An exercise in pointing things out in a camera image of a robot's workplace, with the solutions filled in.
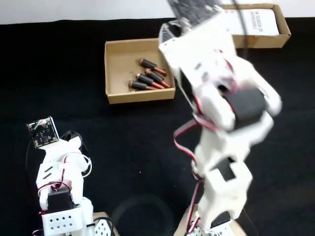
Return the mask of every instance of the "circuit board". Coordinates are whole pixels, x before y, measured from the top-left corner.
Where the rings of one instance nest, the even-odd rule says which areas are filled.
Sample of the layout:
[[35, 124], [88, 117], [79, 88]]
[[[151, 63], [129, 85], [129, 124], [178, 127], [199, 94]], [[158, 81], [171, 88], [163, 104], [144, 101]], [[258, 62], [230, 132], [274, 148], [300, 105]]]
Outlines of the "circuit board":
[[219, 13], [219, 0], [168, 0], [168, 2], [184, 31]]
[[27, 124], [35, 148], [39, 148], [59, 140], [59, 136], [52, 117], [39, 119]]

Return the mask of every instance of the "cylindrical battery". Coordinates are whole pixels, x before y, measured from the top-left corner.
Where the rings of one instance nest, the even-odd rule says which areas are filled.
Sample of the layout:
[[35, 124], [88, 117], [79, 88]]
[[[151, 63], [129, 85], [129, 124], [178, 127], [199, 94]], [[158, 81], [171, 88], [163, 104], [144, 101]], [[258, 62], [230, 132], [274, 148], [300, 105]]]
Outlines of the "cylindrical battery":
[[157, 67], [156, 64], [154, 64], [153, 62], [150, 62], [148, 60], [145, 60], [144, 58], [141, 58], [139, 62], [140, 62], [140, 65], [144, 68], [154, 69]]
[[145, 73], [149, 75], [155, 82], [163, 85], [165, 88], [170, 88], [171, 86], [164, 81], [164, 78], [158, 75], [157, 73], [153, 72], [151, 69], [146, 69]]
[[158, 68], [158, 66], [153, 62], [145, 60], [144, 58], [141, 58], [139, 62], [142, 67], [152, 69], [153, 71], [156, 71], [157, 73], [166, 76], [166, 71], [161, 68]]
[[137, 82], [137, 81], [129, 81], [128, 83], [129, 88], [132, 89], [140, 89], [140, 90], [156, 90], [156, 88], [147, 86], [145, 83]]
[[154, 86], [154, 87], [156, 87], [158, 89], [164, 89], [164, 87], [162, 85], [157, 84], [156, 82], [154, 82], [153, 79], [149, 78], [148, 76], [145, 76], [145, 75], [142, 75], [142, 74], [137, 74], [136, 78], [139, 81], [141, 81], [143, 83], [146, 83], [148, 85], [152, 85], [152, 86]]

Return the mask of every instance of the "perforated bracket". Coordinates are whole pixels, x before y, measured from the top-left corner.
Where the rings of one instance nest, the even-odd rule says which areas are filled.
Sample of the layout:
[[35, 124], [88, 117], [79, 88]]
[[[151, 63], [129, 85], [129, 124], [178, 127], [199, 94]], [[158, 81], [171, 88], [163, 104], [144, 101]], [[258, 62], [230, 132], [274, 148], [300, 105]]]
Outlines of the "perforated bracket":
[[46, 236], [73, 232], [83, 228], [81, 207], [42, 215]]
[[106, 220], [99, 220], [94, 229], [95, 236], [110, 236], [110, 228], [111, 226]]

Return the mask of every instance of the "black cable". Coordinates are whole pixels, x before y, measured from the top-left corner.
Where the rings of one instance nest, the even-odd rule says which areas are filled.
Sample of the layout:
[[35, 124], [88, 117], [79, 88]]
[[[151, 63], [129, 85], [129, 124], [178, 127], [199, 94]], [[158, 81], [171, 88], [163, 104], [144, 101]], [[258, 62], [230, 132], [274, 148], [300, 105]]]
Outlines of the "black cable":
[[115, 234], [114, 234], [114, 223], [113, 223], [111, 218], [103, 216], [103, 217], [97, 217], [93, 221], [97, 221], [97, 220], [106, 220], [107, 222], [110, 222], [111, 223], [110, 236], [115, 236]]
[[32, 191], [33, 185], [31, 184], [31, 178], [29, 175], [29, 151], [30, 151], [31, 143], [32, 143], [32, 138], [29, 139], [26, 152], [25, 152], [25, 176], [26, 176], [26, 182], [27, 182], [26, 184], [27, 184], [28, 192], [29, 192], [32, 204], [35, 206], [35, 207], [32, 207], [32, 209], [35, 209], [34, 212], [35, 214], [37, 214], [39, 211], [41, 211], [41, 209], [38, 207], [38, 204], [37, 204], [37, 194], [35, 195]]
[[245, 24], [245, 20], [244, 20], [244, 17], [243, 17], [243, 14], [241, 12], [241, 9], [240, 9], [240, 6], [237, 2], [237, 0], [232, 0], [237, 12], [238, 12], [238, 15], [239, 15], [239, 18], [240, 18], [240, 21], [241, 21], [241, 24], [242, 24], [242, 28], [243, 28], [243, 35], [244, 35], [244, 50], [243, 50], [243, 58], [244, 59], [248, 59], [248, 52], [249, 52], [249, 39], [248, 39], [248, 32], [247, 32], [247, 28], [246, 28], [246, 24]]

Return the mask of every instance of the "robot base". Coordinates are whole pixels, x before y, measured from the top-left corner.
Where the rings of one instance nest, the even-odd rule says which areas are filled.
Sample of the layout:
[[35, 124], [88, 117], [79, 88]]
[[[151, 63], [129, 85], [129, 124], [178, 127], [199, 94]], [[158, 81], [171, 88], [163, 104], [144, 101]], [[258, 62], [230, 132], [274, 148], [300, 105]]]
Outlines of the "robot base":
[[223, 224], [223, 225], [215, 227], [213, 229], [213, 232], [209, 234], [203, 233], [201, 229], [197, 226], [195, 230], [191, 234], [187, 234], [187, 236], [238, 236], [238, 235], [234, 234], [234, 232], [232, 231], [232, 228], [227, 223], [227, 224]]
[[[198, 204], [195, 204], [194, 213], [197, 211], [197, 209]], [[209, 234], [202, 232], [202, 230], [197, 226], [191, 234], [186, 235], [188, 211], [189, 207], [184, 213], [182, 220], [179, 223], [176, 232], [174, 233], [174, 236], [247, 236], [243, 229], [235, 221], [230, 221], [225, 224], [219, 225], [213, 228], [213, 232]]]

